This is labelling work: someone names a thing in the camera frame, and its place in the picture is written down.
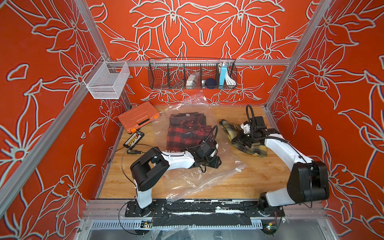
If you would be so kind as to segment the clear plastic vacuum bag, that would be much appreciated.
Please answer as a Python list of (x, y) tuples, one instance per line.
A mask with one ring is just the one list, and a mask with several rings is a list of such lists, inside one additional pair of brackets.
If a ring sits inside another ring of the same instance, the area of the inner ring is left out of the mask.
[(215, 117), (216, 107), (202, 94), (161, 111), (153, 123), (156, 147), (173, 162), (153, 188), (164, 187), (169, 203), (212, 190), (246, 168)]

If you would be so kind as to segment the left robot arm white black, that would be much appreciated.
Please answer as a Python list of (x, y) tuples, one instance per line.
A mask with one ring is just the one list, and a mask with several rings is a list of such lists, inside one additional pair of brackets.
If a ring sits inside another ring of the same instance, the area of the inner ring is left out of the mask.
[(151, 148), (130, 166), (139, 208), (145, 209), (152, 204), (152, 188), (167, 171), (202, 166), (219, 168), (222, 161), (217, 152), (216, 146), (177, 153), (163, 152), (157, 147)]

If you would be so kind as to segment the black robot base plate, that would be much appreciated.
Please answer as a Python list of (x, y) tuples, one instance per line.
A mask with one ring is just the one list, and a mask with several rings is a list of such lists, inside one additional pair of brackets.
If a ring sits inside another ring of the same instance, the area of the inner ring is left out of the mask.
[(215, 225), (248, 224), (252, 219), (261, 220), (264, 226), (283, 222), (286, 216), (282, 207), (262, 215), (254, 207), (257, 200), (209, 200), (184, 199), (168, 203), (165, 199), (154, 199), (145, 209), (140, 209), (136, 201), (130, 201), (123, 207), (126, 218), (148, 218), (154, 225)]

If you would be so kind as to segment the olive plaid shirt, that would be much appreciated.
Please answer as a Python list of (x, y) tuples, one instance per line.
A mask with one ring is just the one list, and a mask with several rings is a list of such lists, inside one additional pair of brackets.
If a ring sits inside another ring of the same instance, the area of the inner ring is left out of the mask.
[(224, 119), (219, 122), (219, 125), (227, 135), (231, 144), (239, 151), (255, 157), (267, 156), (267, 147), (260, 143), (251, 143), (239, 125), (231, 124)]

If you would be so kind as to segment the red black plaid shirt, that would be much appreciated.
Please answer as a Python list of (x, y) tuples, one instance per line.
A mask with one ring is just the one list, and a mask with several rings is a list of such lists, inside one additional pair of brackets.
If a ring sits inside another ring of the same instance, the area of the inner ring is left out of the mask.
[(189, 147), (197, 146), (207, 138), (212, 128), (210, 125), (194, 124), (192, 122), (170, 125), (166, 150), (168, 152), (181, 152)]

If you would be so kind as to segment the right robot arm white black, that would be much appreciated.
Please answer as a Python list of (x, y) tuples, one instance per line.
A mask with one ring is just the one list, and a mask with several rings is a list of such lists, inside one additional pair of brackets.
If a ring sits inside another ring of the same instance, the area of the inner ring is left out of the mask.
[(324, 201), (329, 198), (329, 175), (326, 164), (302, 154), (276, 129), (261, 129), (249, 134), (241, 131), (231, 142), (244, 151), (254, 144), (257, 147), (265, 146), (290, 170), (285, 188), (260, 195), (254, 209), (262, 215), (269, 215), (283, 206)]

